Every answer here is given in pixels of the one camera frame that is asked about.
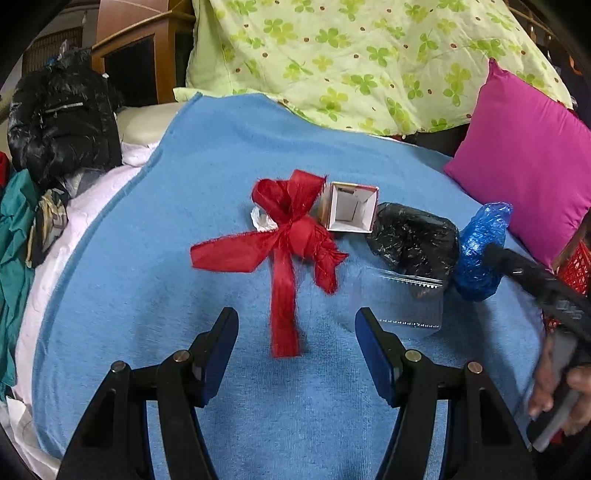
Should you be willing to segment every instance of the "open cardboard box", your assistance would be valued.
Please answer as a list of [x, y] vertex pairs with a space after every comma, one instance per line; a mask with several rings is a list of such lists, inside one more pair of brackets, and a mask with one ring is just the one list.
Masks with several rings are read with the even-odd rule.
[[329, 232], [371, 233], [377, 187], [333, 181], [320, 198], [319, 221]]

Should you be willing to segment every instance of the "magenta pillow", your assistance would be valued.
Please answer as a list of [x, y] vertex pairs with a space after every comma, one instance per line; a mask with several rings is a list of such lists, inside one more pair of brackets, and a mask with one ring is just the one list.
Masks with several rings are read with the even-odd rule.
[[591, 206], [591, 131], [491, 59], [466, 139], [444, 171], [478, 202], [512, 204], [509, 231], [549, 267]]

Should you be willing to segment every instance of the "green floral pillow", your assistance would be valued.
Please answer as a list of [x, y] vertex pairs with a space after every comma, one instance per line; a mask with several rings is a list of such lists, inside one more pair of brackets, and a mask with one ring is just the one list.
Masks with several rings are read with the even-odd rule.
[[262, 92], [302, 118], [376, 135], [469, 122], [488, 60], [570, 95], [501, 0], [194, 0], [187, 88]]

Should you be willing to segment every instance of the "red bow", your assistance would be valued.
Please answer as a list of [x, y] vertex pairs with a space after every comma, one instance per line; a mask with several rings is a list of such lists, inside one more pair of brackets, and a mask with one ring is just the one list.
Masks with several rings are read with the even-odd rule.
[[314, 261], [316, 285], [326, 293], [336, 291], [335, 269], [348, 256], [338, 251], [326, 228], [308, 215], [325, 181], [301, 170], [294, 170], [287, 181], [260, 180], [252, 200], [275, 220], [277, 230], [224, 236], [191, 247], [193, 266], [216, 272], [250, 273], [273, 253], [271, 352], [275, 358], [300, 353], [291, 254]]

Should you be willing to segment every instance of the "blue towel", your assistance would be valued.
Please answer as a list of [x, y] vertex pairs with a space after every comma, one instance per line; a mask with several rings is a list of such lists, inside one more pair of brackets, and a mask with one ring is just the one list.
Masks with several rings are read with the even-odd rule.
[[[377, 473], [397, 411], [375, 391], [351, 328], [353, 279], [382, 266], [360, 235], [339, 291], [327, 296], [310, 265], [296, 263], [302, 356], [269, 354], [271, 268], [252, 274], [195, 270], [196, 242], [252, 229], [250, 193], [260, 178], [295, 168], [380, 187], [380, 199], [451, 219], [461, 229], [479, 208], [421, 162], [442, 155], [389, 140], [324, 129], [260, 95], [194, 98], [170, 125], [143, 171], [110, 202], [76, 249], [48, 307], [33, 372], [33, 410], [43, 449], [61, 457], [95, 389], [118, 359], [160, 363], [211, 328], [224, 306], [240, 332], [216, 398], [197, 412], [220, 479], [369, 479]], [[517, 244], [507, 246], [523, 253]], [[541, 321], [508, 281], [481, 304], [450, 290], [443, 328], [406, 342], [433, 361], [480, 360], [511, 410], [539, 350]], [[437, 478], [446, 405], [438, 409], [427, 479]], [[149, 412], [157, 478], [168, 478], [155, 408]]]

